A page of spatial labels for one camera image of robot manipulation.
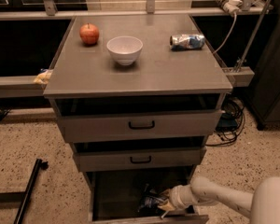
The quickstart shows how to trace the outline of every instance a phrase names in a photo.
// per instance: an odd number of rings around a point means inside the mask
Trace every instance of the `bowl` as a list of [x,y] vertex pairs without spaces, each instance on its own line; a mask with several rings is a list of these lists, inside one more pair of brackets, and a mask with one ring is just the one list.
[[133,36],[117,36],[109,40],[106,47],[115,62],[129,65],[138,59],[143,43]]

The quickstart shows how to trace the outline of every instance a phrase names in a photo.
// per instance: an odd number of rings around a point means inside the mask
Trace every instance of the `red apple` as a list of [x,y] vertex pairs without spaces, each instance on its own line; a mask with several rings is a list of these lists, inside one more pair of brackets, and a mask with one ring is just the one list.
[[82,25],[79,33],[82,41],[87,45],[93,45],[97,43],[97,40],[100,36],[99,29],[90,23]]

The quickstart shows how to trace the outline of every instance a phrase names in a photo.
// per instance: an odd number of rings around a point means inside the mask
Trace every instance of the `gray tabletop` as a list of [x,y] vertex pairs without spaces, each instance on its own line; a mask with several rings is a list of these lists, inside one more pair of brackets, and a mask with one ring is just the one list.
[[[98,43],[90,47],[79,37],[79,28],[88,22],[100,31]],[[77,17],[44,95],[86,98],[231,91],[206,45],[200,50],[170,50],[171,35],[198,33],[184,14]],[[131,66],[115,63],[106,48],[108,40],[119,35],[135,36],[144,44]]]

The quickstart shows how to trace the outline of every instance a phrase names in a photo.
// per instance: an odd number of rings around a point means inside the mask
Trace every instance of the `black handle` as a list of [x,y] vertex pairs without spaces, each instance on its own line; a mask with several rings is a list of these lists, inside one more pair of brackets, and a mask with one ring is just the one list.
[[149,125],[149,126],[132,126],[132,123],[129,122],[129,128],[131,130],[149,130],[149,129],[153,129],[154,127],[155,127],[154,120],[151,121],[151,125]]
[[134,161],[133,157],[130,157],[130,161],[133,164],[142,164],[142,163],[150,163],[151,162],[151,156],[148,156],[148,159],[146,161]]

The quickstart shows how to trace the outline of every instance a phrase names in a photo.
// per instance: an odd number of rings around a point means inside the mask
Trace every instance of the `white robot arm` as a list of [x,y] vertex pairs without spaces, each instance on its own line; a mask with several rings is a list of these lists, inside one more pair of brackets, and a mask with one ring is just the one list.
[[254,194],[220,186],[202,176],[194,178],[190,185],[165,192],[168,199],[159,205],[164,211],[220,202],[249,218],[250,224],[280,224],[280,177],[265,179]]

